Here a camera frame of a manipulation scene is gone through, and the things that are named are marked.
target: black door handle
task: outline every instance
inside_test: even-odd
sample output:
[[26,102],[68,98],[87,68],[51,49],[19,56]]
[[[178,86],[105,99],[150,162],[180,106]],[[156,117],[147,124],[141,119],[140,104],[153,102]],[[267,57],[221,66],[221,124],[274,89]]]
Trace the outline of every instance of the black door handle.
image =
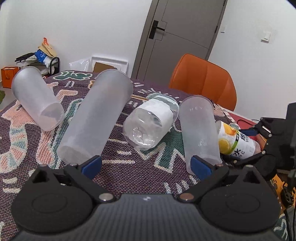
[[154,21],[153,21],[153,24],[152,24],[152,27],[151,27],[150,34],[149,34],[149,38],[150,38],[150,39],[154,39],[154,35],[155,35],[155,32],[156,32],[156,29],[159,29],[159,30],[165,31],[164,28],[160,28],[160,27],[158,27],[157,25],[158,25],[158,21],[154,20]]

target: door frame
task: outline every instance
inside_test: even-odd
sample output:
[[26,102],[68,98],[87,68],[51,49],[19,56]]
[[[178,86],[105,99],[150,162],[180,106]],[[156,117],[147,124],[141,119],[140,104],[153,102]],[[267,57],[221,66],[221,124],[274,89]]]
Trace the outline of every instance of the door frame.
[[[152,26],[152,22],[153,22],[153,19],[154,19],[156,8],[158,6],[158,2],[159,2],[159,0],[152,0],[149,11],[148,11],[148,15],[147,15],[146,22],[145,22],[145,25],[144,25],[144,28],[143,28],[142,36],[141,36],[139,47],[138,47],[138,51],[137,51],[137,54],[136,54],[135,62],[134,62],[134,65],[133,65],[133,71],[132,71],[132,74],[131,74],[131,78],[133,78],[133,79],[137,78],[137,75],[138,75],[138,72],[139,72],[139,69],[140,69],[142,56],[143,56],[144,49],[145,49],[145,46],[146,46],[146,42],[147,42],[147,39],[148,39],[148,36],[149,36],[149,33],[150,33],[150,29],[151,29],[151,26]],[[214,46],[214,43],[216,41],[216,38],[217,38],[219,29],[220,29],[220,26],[221,26],[221,22],[222,22],[222,19],[223,19],[223,15],[224,15],[224,12],[225,12],[227,2],[228,2],[228,0],[225,0],[225,3],[223,5],[223,8],[222,8],[219,20],[218,20],[217,31],[215,32],[215,34],[213,36],[213,39],[211,41],[209,50],[208,50],[207,55],[206,55],[206,60],[209,59],[211,51],[212,51],[213,46]]]

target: patterned tablecloth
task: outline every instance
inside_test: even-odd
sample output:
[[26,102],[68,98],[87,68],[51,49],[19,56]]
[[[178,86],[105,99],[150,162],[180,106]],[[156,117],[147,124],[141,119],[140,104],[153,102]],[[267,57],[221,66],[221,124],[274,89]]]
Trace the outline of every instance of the patterned tablecloth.
[[[53,131],[42,131],[18,101],[0,112],[0,240],[15,236],[17,227],[10,214],[11,203],[22,185],[40,164],[53,169],[65,165],[57,156],[58,145],[71,118],[98,74],[64,71],[46,79],[65,110],[64,121]],[[150,98],[153,93],[173,97],[178,103],[190,96],[182,91],[133,81],[134,95]],[[187,173],[180,121],[153,149],[139,151],[127,144],[122,134],[125,118],[143,100],[131,98],[125,105],[102,153],[103,166],[94,182],[114,194],[179,194],[199,182]],[[216,106],[215,119],[234,120]],[[281,216],[275,231],[287,238],[285,219]]]

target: plastic cup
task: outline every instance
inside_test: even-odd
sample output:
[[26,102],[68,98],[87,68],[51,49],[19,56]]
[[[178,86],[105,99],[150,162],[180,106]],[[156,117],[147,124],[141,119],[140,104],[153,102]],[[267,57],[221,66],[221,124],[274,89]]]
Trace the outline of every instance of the plastic cup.
[[132,93],[133,84],[123,72],[101,72],[72,118],[59,144],[58,156],[68,164],[82,164],[100,156]]
[[11,89],[16,99],[44,131],[53,130],[64,119],[63,106],[37,68],[28,66],[17,72]]
[[211,101],[203,96],[188,97],[180,104],[185,162],[190,174],[194,175],[190,168],[190,160],[194,155],[212,165],[222,163],[213,110]]

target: leather chair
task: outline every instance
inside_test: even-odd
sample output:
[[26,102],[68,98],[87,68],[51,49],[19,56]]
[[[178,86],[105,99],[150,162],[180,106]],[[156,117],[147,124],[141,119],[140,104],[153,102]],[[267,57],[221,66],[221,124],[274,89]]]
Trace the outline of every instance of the leather chair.
[[233,111],[237,94],[230,74],[221,67],[191,54],[185,54],[176,65],[169,88],[202,95]]

